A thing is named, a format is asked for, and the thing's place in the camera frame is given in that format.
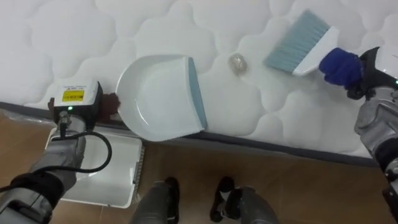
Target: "white dustpan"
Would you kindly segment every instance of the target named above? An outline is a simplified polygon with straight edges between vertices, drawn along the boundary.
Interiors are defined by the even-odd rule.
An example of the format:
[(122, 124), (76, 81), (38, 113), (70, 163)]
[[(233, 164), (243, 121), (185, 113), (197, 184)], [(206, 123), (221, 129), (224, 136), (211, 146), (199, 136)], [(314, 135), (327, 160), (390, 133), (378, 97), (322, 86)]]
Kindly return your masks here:
[(121, 75), (116, 94), (126, 126), (150, 141), (164, 141), (206, 128), (195, 65), (183, 55), (137, 59)]

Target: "black shoe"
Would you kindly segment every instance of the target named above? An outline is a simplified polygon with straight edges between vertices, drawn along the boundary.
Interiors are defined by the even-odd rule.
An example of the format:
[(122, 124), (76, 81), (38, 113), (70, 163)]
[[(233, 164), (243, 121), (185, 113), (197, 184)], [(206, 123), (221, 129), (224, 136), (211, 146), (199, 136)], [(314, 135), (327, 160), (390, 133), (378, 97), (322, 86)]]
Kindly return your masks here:
[(225, 203), (226, 198), (223, 198), (221, 193), (229, 194), (232, 190), (235, 189), (235, 182), (230, 177), (223, 177), (218, 186), (214, 197), (213, 206), (210, 210), (210, 220), (213, 222), (221, 222), (223, 220), (223, 216), (221, 215), (222, 208), (220, 209), (220, 205)]
[(167, 206), (167, 224), (177, 224), (180, 220), (178, 212), (178, 203), (180, 202), (180, 187), (178, 180), (174, 177), (168, 177), (165, 181), (169, 185), (169, 204)]

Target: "wooden floor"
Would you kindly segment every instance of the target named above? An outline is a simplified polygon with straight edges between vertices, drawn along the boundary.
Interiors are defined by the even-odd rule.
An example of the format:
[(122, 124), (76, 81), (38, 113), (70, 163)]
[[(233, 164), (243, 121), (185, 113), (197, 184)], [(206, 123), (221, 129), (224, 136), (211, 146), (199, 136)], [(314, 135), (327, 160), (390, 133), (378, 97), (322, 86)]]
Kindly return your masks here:
[[(40, 157), (50, 128), (3, 116), (0, 127), (0, 185), (7, 185)], [(180, 223), (211, 223), (209, 209), (225, 175), (254, 187), (283, 224), (393, 223), (381, 196), (386, 181), (379, 169), (306, 159), (147, 144), (139, 195), (154, 181), (174, 176), (181, 188)], [(60, 202), (52, 223), (128, 223), (135, 207)]]

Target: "white mattress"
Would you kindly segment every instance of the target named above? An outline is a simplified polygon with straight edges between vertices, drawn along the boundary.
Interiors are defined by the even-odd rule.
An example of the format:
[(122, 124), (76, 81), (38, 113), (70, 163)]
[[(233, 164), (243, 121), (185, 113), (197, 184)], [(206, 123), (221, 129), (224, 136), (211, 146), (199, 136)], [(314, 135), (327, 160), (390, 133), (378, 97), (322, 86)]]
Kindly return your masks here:
[[(193, 57), (208, 132), (369, 157), (353, 127), (361, 101), (262, 60), (306, 8), (341, 30), (340, 47), (398, 45), (396, 0), (2, 0), (0, 101), (46, 108), (69, 77), (115, 91), (123, 70), (150, 54)], [(228, 58), (240, 53), (237, 77)]]

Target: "hand brush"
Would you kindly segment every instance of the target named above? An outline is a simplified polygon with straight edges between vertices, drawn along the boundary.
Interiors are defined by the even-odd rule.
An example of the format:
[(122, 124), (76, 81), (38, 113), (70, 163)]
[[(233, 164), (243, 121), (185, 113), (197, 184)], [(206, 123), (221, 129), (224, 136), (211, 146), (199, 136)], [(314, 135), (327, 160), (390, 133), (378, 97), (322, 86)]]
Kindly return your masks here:
[(316, 70), (337, 47), (339, 30), (310, 10), (304, 11), (264, 60), (265, 65), (303, 76)]

